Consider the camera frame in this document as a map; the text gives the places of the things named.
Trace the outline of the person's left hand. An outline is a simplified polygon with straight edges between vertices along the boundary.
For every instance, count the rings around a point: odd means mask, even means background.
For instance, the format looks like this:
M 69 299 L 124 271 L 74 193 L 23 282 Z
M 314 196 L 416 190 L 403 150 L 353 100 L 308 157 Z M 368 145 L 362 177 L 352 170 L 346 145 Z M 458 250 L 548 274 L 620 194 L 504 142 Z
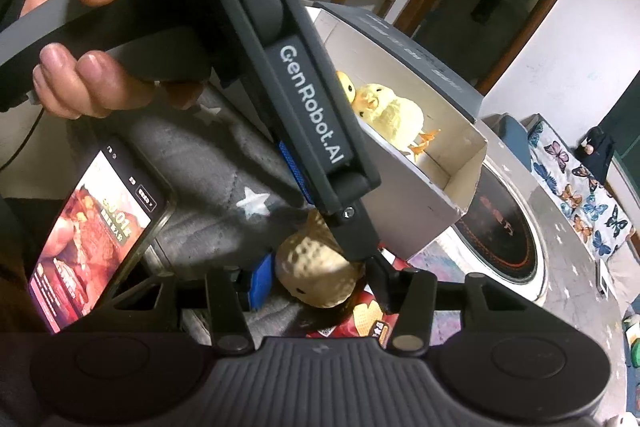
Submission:
M 23 0 L 21 16 L 47 1 Z M 114 0 L 80 1 L 94 8 Z M 89 51 L 76 58 L 59 43 L 48 44 L 39 52 L 32 84 L 43 108 L 66 119 L 104 118 L 114 110 L 141 108 L 156 93 L 154 84 L 132 77 L 106 53 Z

